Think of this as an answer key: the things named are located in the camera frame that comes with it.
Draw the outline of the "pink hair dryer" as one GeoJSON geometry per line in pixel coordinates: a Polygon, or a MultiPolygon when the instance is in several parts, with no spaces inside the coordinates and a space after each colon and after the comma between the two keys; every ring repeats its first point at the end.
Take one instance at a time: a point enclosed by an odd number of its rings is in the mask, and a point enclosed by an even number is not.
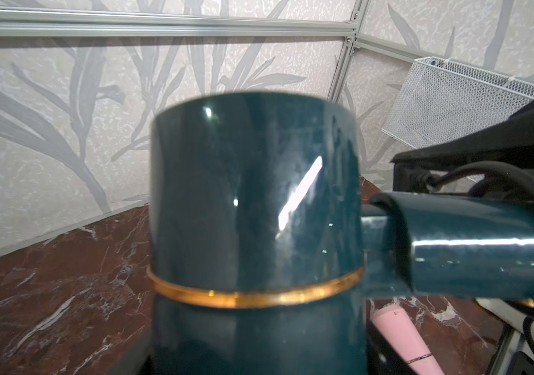
{"type": "Polygon", "coordinates": [[[444,375],[429,347],[400,305],[379,309],[371,321],[399,356],[419,375],[444,375]]]}

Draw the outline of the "dark green hair dryer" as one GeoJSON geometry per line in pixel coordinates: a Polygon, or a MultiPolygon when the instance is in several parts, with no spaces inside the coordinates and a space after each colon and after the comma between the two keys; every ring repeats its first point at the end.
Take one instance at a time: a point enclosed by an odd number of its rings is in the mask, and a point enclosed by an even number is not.
{"type": "Polygon", "coordinates": [[[414,374],[363,313],[415,295],[362,203],[353,115],[303,95],[198,98],[151,127],[152,374],[414,374]]]}

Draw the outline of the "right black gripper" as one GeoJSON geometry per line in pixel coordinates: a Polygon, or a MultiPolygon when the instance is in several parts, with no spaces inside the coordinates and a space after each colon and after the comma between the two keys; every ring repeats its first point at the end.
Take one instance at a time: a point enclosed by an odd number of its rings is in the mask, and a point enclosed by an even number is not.
{"type": "Polygon", "coordinates": [[[426,192],[435,171],[451,172],[477,162],[502,162],[534,175],[534,101],[507,120],[426,148],[397,154],[395,192],[426,192]]]}

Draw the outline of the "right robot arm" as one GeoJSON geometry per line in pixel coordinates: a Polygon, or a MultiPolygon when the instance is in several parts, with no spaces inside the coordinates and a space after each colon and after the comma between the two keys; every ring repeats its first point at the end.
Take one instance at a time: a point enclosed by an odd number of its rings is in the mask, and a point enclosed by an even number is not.
{"type": "Polygon", "coordinates": [[[393,190],[374,202],[393,220],[400,280],[415,295],[503,300],[534,354],[534,101],[393,164],[393,190]]]}

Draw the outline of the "horizontal aluminium frame bar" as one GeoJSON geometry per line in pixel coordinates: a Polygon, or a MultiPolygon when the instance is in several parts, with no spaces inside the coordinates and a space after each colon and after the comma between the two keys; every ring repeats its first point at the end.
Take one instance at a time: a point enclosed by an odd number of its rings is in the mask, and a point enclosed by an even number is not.
{"type": "Polygon", "coordinates": [[[348,22],[0,7],[0,37],[351,37],[348,22]]]}

